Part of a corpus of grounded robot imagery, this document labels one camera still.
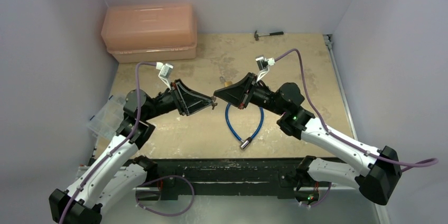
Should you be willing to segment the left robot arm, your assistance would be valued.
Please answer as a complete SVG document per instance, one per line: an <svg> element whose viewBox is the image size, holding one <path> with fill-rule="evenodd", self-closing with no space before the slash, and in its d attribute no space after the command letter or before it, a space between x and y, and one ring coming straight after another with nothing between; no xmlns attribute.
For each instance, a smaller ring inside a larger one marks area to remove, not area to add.
<svg viewBox="0 0 448 224"><path fill-rule="evenodd" d="M147 142L155 130L149 119L177 110L189 116L215 106L215 98L188 88L181 80L170 83L156 97L136 88L126 96L121 121L103 153L64 191L49 196L53 221L57 223L100 223L103 216L133 188L152 186L157 181L157 164L139 156L124 164Z"/></svg>

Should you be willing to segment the brass padlock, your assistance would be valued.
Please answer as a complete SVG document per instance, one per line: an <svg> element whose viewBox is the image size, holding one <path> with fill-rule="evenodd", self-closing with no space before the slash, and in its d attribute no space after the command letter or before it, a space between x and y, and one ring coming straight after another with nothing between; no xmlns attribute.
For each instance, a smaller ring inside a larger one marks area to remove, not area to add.
<svg viewBox="0 0 448 224"><path fill-rule="evenodd" d="M220 82L224 85L224 87L229 87L233 84L232 81L228 81L224 77L220 77L219 79Z"/></svg>

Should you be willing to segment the blue cable lock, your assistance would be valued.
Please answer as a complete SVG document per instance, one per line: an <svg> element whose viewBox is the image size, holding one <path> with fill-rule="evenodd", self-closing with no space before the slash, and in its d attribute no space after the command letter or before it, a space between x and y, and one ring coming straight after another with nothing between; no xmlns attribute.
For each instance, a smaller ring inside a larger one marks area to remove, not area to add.
<svg viewBox="0 0 448 224"><path fill-rule="evenodd" d="M261 128L264 124L264 119L265 119L265 115L264 115L264 110L260 107L259 111L260 111L260 121L258 123L257 128L255 129L255 131L245 140L243 140L240 135L235 131L234 127L232 126L231 122L230 122L230 118L229 118L229 111L230 111L230 107L232 105L230 103L227 103L226 108L225 108L225 121L226 121L226 125L228 127L228 129L230 130L231 134L233 135L233 137L240 142L239 148L244 151L251 143L252 141L257 137L257 135L259 134L259 132L261 131Z"/></svg>

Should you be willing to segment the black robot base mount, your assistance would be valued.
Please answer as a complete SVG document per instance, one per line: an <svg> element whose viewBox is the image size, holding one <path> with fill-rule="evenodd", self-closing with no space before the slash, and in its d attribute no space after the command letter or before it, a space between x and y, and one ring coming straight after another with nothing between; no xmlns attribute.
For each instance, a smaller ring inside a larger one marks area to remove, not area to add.
<svg viewBox="0 0 448 224"><path fill-rule="evenodd" d="M147 159L137 157L124 166L141 164L147 168L144 181L161 200L177 200L181 195L274 196L278 199L306 200L309 194L324 192L328 182L314 182L299 173L307 157L294 158L206 158Z"/></svg>

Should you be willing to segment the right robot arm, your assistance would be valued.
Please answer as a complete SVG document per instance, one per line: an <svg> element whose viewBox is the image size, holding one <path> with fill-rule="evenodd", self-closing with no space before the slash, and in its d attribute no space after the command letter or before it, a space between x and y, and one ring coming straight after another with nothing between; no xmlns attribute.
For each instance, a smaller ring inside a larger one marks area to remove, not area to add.
<svg viewBox="0 0 448 224"><path fill-rule="evenodd" d="M306 157L296 172L300 184L336 183L358 189L375 204L388 203L402 176L398 154L393 148L369 146L327 126L302 107L305 98L296 83L287 82L272 91L257 83L256 78L254 73L248 73L213 95L239 109L253 104L280 115L276 123L287 136L316 145L340 159L338 163Z"/></svg>

